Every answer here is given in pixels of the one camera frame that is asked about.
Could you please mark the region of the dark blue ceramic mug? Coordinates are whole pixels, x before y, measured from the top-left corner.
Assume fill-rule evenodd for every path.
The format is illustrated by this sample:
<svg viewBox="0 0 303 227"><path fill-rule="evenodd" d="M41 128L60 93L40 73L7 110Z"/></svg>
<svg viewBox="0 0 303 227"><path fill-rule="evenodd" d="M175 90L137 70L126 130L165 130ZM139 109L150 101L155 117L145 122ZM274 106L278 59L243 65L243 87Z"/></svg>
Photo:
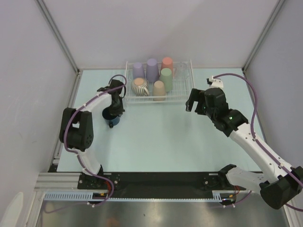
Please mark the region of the dark blue ceramic mug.
<svg viewBox="0 0 303 227"><path fill-rule="evenodd" d="M107 125L109 126L109 128L113 128L114 126L118 125L120 122L120 116L113 116L110 114L109 112L109 108L105 108L102 111L102 117L105 120L105 122L107 123Z"/></svg>

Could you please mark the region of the green plastic cup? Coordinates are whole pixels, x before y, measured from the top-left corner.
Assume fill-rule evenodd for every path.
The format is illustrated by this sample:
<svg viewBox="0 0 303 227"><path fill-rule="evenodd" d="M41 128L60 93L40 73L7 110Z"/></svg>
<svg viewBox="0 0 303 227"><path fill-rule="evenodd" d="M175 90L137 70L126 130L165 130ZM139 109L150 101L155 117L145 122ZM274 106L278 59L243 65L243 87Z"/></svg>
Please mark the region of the green plastic cup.
<svg viewBox="0 0 303 227"><path fill-rule="evenodd" d="M169 68L163 68L160 71L160 81L163 82L166 92L170 92L173 89L173 75Z"/></svg>

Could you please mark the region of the beige plastic cup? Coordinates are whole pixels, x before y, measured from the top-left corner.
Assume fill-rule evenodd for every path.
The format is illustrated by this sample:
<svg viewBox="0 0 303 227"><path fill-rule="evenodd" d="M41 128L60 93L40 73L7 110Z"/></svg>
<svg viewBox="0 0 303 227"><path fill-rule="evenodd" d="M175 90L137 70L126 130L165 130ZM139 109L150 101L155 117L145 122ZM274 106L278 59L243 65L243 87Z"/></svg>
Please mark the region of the beige plastic cup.
<svg viewBox="0 0 303 227"><path fill-rule="evenodd" d="M164 101L164 96L166 95L166 90L164 83L160 80L156 81L153 85L153 96L160 96L160 98L154 98L154 101Z"/></svg>

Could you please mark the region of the salmon pink plastic cup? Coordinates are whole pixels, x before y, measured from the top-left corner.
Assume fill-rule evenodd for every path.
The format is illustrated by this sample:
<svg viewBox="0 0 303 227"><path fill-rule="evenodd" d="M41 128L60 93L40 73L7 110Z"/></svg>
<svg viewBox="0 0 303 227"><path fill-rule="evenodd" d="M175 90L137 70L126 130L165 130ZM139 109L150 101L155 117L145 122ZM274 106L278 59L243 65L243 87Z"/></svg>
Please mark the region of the salmon pink plastic cup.
<svg viewBox="0 0 303 227"><path fill-rule="evenodd" d="M162 69L170 69L173 72L173 60L170 57L165 57L161 62L161 70Z"/></svg>

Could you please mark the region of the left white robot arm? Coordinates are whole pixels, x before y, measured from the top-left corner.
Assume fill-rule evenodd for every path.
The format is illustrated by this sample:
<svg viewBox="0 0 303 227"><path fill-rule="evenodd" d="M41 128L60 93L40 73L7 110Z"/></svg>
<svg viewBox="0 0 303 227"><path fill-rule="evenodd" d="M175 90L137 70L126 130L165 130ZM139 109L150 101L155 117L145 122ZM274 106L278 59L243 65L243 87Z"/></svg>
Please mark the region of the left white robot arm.
<svg viewBox="0 0 303 227"><path fill-rule="evenodd" d="M97 90L96 94L78 108L67 107L62 114L59 140L67 152L78 159L82 172L89 175L88 183L94 189L105 183L103 167L95 158L91 148L94 140L94 121L100 120L112 129L119 124L125 112L123 98L126 82L111 78L109 84Z"/></svg>

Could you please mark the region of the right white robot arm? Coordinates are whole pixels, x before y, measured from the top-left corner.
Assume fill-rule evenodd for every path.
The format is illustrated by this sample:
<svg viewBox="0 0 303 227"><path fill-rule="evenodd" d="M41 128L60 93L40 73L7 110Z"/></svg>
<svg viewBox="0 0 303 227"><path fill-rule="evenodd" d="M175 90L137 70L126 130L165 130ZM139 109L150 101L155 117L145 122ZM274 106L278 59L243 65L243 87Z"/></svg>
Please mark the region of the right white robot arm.
<svg viewBox="0 0 303 227"><path fill-rule="evenodd" d="M224 190L234 185L258 193L273 209L280 209L303 189L303 168L293 167L277 155L251 128L248 119L238 110L230 109L225 93L218 87L192 89L186 101L186 111L205 115L215 128L237 143L257 164L261 173L244 171L235 165L221 169L218 184Z"/></svg>

